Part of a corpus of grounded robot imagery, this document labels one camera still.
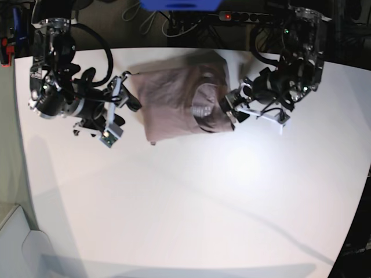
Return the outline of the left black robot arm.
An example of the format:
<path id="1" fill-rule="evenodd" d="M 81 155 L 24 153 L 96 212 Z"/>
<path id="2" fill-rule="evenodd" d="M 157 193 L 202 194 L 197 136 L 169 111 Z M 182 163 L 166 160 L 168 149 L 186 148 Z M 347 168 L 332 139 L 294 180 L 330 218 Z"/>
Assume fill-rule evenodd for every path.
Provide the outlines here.
<path id="1" fill-rule="evenodd" d="M 245 76 L 239 87 L 220 101 L 221 110 L 239 123 L 255 116 L 284 126 L 296 103 L 318 90 L 329 20 L 309 6 L 287 3 L 275 19 L 259 22 L 250 32 L 249 49 L 267 67 L 254 80 Z M 265 27 L 275 27 L 280 32 L 282 49 L 277 60 L 266 58 L 257 50 L 256 39 Z"/>

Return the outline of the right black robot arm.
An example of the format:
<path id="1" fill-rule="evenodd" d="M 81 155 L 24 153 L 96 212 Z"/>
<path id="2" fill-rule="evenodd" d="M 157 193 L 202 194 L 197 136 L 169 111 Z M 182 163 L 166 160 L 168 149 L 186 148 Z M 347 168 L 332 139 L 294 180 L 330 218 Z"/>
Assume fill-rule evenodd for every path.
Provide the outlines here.
<path id="1" fill-rule="evenodd" d="M 141 109 L 139 100 L 124 86 L 129 71 L 112 76 L 114 60 L 108 43 L 90 27 L 73 23 L 74 1 L 36 1 L 31 24 L 35 28 L 33 58 L 30 68 L 29 107 L 44 119 L 57 116 L 77 118 L 73 134 L 85 131 L 112 145 L 122 133 L 125 120 L 115 113 L 127 106 Z M 106 76 L 95 81 L 96 69 L 85 70 L 72 61 L 76 54 L 72 28 L 85 31 L 102 46 L 108 61 Z"/>

